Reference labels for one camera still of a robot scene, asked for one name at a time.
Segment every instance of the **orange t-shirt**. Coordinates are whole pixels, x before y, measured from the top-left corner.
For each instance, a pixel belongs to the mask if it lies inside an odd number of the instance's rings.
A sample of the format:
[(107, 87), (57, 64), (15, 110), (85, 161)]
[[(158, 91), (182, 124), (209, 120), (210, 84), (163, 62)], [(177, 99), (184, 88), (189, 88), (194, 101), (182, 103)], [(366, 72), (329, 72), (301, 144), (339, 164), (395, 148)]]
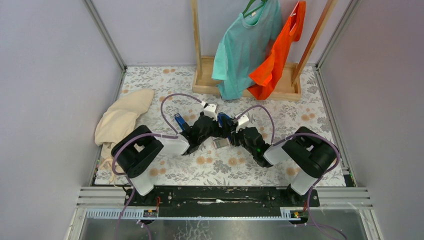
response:
[(257, 99), (265, 100), (276, 88), (283, 75), (284, 65), (289, 55), (290, 45), (301, 39), (304, 26), (306, 2), (300, 1), (288, 17), (287, 22), (279, 33), (267, 59), (249, 74), (256, 83), (247, 90)]

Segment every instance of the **teal t-shirt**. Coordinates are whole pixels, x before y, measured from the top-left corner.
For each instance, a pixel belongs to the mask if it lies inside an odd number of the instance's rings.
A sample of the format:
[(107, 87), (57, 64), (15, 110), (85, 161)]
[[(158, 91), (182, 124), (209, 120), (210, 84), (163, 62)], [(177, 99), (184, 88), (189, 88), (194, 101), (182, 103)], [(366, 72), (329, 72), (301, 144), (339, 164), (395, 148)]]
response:
[(264, 62), (269, 40), (277, 39), (281, 32), (280, 2), (261, 4), (263, 7), (246, 18), (240, 13), (219, 42), (212, 79), (222, 80), (217, 85), (222, 99), (241, 98), (243, 90), (254, 84), (249, 74)]

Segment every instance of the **wooden clothes rack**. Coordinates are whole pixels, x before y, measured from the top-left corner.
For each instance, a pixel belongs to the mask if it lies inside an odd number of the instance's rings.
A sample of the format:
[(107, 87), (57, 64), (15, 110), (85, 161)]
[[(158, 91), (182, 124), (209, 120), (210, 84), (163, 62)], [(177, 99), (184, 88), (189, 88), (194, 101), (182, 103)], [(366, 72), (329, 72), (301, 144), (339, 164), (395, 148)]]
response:
[[(311, 56), (312, 51), (317, 44), (327, 21), (333, 12), (338, 0), (327, 0), (324, 10), (319, 17), (318, 23), (313, 30), (312, 36), (303, 52), (302, 58), (299, 63), (286, 62), (282, 77), (278, 81), (274, 91), (268, 97), (271, 100), (287, 100), (299, 101), (302, 97), (300, 75)], [(193, 16), (193, 31), (194, 31), (194, 47), (196, 49), (196, 73), (194, 75), (192, 90), (194, 93), (201, 94), (220, 94), (216, 85), (220, 81), (212, 79), (212, 70), (214, 68), (213, 56), (202, 56), (200, 47), (200, 33), (199, 33), (199, 18), (198, 18), (198, 1), (191, 0), (191, 12)], [(243, 91), (243, 97), (253, 97), (248, 91)]]

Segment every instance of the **clothes hanger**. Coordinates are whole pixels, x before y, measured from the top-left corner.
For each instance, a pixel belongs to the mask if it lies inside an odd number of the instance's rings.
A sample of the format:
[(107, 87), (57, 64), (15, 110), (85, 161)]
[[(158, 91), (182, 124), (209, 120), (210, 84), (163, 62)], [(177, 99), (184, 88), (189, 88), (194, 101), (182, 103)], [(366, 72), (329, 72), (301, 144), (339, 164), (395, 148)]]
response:
[[(295, 10), (299, 5), (300, 0), (297, 0), (296, 5), (293, 8), (293, 11), (290, 13), (290, 17), (293, 17), (294, 15), (296, 15)], [(297, 22), (294, 23), (294, 25), (291, 27), (290, 32), (296, 27)]]
[[(252, 6), (252, 4), (255, 2), (256, 0), (250, 0), (249, 3), (247, 4), (246, 9), (243, 11), (243, 17), (247, 17), (249, 14), (246, 14), (247, 11), (249, 10), (249, 8)], [(264, 6), (264, 4), (261, 4), (260, 6), (258, 6), (257, 8), (255, 8), (253, 11), (250, 11), (251, 13), (254, 13), (256, 10), (262, 8)]]

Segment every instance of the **green hanger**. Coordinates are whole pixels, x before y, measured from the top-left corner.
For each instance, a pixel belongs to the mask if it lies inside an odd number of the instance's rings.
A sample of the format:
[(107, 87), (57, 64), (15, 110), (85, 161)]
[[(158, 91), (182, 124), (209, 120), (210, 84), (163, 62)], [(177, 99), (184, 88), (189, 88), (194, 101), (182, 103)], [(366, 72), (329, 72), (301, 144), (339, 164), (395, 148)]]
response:
[(255, 8), (254, 10), (250, 11), (249, 14), (246, 14), (246, 12), (249, 10), (249, 8), (252, 6), (252, 4), (255, 2), (256, 0), (250, 0), (249, 3), (247, 4), (246, 9), (243, 11), (243, 17), (247, 17), (248, 15), (250, 15), (251, 13), (253, 13), (254, 11), (262, 8), (264, 6), (263, 3), (265, 3), (267, 0), (261, 0), (262, 4), (260, 6), (258, 6), (257, 8)]

